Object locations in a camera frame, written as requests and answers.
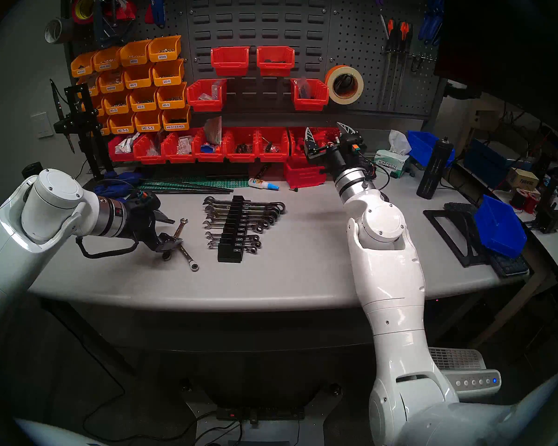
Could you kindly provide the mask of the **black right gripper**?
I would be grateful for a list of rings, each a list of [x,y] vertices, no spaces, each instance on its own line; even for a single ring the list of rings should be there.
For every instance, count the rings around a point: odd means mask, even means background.
[[[351,126],[342,122],[336,124],[339,130],[339,142],[336,137],[327,137],[324,140],[323,145],[326,150],[321,158],[321,166],[324,168],[321,173],[339,175],[349,168],[361,168],[366,172],[364,139]],[[322,147],[317,144],[309,127],[306,127],[304,133],[304,154],[307,161],[317,160],[322,155]]]

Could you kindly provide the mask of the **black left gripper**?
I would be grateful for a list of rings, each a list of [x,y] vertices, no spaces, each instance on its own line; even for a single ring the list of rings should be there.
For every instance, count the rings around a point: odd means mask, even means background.
[[[155,223],[173,225],[175,220],[159,210],[161,201],[153,193],[130,193],[123,203],[126,210],[126,222],[123,227],[123,239],[132,239],[144,243],[151,251],[165,253],[176,249],[183,242],[182,238],[167,233],[157,235]]]

